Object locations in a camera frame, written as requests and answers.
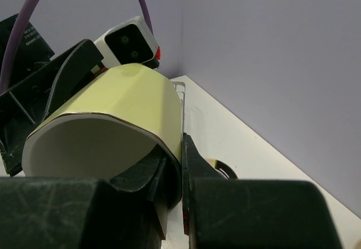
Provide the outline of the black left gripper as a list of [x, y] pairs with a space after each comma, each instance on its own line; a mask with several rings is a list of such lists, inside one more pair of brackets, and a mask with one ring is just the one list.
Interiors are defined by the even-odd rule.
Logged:
[[1, 95], [1, 158], [5, 172], [21, 172], [25, 140], [47, 117], [102, 68], [103, 56], [93, 41], [84, 39]]

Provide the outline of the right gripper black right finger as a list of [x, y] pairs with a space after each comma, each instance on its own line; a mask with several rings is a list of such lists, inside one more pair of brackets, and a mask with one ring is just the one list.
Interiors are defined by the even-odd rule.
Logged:
[[194, 178], [228, 179], [228, 176], [215, 168], [217, 163], [209, 163], [200, 155], [192, 137], [187, 133], [183, 133], [182, 136], [181, 153], [183, 229], [184, 234], [189, 235], [192, 180]]

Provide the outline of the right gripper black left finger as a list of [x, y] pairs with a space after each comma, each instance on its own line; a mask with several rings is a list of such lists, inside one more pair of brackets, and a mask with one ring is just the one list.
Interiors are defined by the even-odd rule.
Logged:
[[160, 147], [154, 147], [140, 161], [110, 179], [121, 192], [147, 206], [151, 223], [161, 238], [166, 237], [169, 213], [169, 158]]

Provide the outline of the yellow ceramic mug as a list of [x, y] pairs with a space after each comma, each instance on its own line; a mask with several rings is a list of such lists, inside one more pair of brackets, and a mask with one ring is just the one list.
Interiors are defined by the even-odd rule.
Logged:
[[141, 64], [113, 67], [25, 140], [27, 177], [110, 180], [162, 148], [171, 162], [169, 207], [181, 199], [181, 102], [172, 81]]

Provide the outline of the beige plate green spot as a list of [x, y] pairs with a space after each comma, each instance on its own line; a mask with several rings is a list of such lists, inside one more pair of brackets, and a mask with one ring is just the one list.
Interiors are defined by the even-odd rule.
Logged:
[[221, 176], [227, 180], [236, 180], [238, 179], [235, 171], [225, 164], [224, 162], [217, 159], [205, 159]]

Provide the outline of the beige patterned plate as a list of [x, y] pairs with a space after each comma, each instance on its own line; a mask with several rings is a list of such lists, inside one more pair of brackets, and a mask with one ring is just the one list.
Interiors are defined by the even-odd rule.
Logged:
[[357, 240], [353, 245], [353, 249], [361, 249], [361, 239]]

